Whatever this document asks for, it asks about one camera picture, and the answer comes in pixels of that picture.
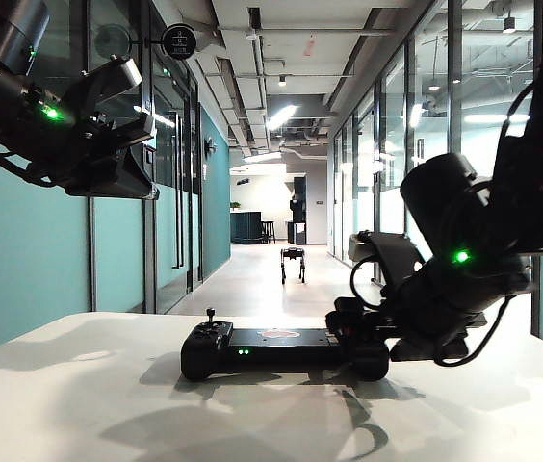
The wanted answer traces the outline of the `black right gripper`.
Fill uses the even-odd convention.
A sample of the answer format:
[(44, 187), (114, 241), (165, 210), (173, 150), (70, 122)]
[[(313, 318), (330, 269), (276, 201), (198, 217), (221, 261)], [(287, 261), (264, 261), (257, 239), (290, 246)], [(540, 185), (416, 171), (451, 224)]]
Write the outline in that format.
[[(468, 355), (466, 327), (488, 304), (484, 284), (404, 283), (384, 286), (384, 306), (401, 332), (391, 357), (399, 361), (459, 359)], [(334, 300), (326, 327), (338, 340), (386, 340), (385, 316), (353, 296)]]

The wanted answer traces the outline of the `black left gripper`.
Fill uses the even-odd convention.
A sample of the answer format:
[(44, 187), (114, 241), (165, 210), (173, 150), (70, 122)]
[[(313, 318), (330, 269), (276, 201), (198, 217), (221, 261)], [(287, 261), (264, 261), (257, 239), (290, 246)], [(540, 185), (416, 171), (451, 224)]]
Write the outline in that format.
[[(90, 117), (70, 131), (55, 160), (59, 167), (77, 167), (87, 159), (111, 156), (121, 148), (149, 140), (154, 133), (155, 119), (147, 113), (140, 113), (136, 120), (121, 126)], [(65, 192), (85, 197), (159, 197), (158, 187), (131, 152), (117, 152), (98, 162), (80, 165), (66, 181)]]

